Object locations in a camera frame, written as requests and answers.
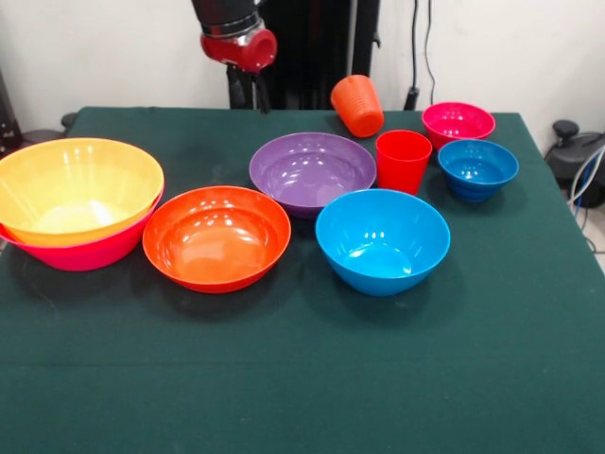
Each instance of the small blue bowl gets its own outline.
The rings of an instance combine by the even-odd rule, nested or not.
[[[450,247],[450,230],[425,201],[390,189],[340,196],[320,212],[318,243],[351,287],[389,296],[421,282]]]
[[[443,147],[439,165],[452,192],[464,201],[485,201],[519,172],[519,162],[504,147],[486,140],[458,140]]]

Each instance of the pink bowl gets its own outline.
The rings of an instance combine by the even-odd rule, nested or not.
[[[10,236],[4,225],[0,224],[0,238],[15,245],[26,253],[44,262],[46,265],[63,271],[91,271],[107,267],[132,252],[141,240],[143,230],[153,211],[160,203],[164,188],[153,202],[147,214],[130,227],[91,243],[78,244],[63,248],[42,248],[20,243]]]
[[[490,113],[463,102],[432,105],[423,112],[423,124],[437,150],[458,139],[485,139],[495,130]]]

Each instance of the plastic cup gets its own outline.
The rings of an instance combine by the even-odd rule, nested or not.
[[[375,135],[385,123],[378,94],[366,76],[347,76],[336,84],[330,99],[342,122],[356,137]]]
[[[433,146],[414,131],[389,131],[376,140],[378,187],[415,196],[423,182]]]

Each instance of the stacked bowls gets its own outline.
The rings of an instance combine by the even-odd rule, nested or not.
[[[0,161],[0,237],[65,271],[128,254],[164,192],[160,164],[132,145],[73,138]]]

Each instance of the green felt table surface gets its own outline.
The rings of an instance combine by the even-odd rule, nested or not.
[[[451,250],[395,297],[343,284],[312,221],[293,220],[263,280],[215,296],[140,247],[67,273],[7,246],[0,452],[605,452],[605,279],[521,116],[496,119],[518,177],[469,205],[431,162],[419,197]],[[387,113],[395,128],[421,131],[420,115]],[[158,108],[86,108],[70,134],[148,150],[167,200],[251,186],[253,153],[294,131],[348,135],[332,112]]]

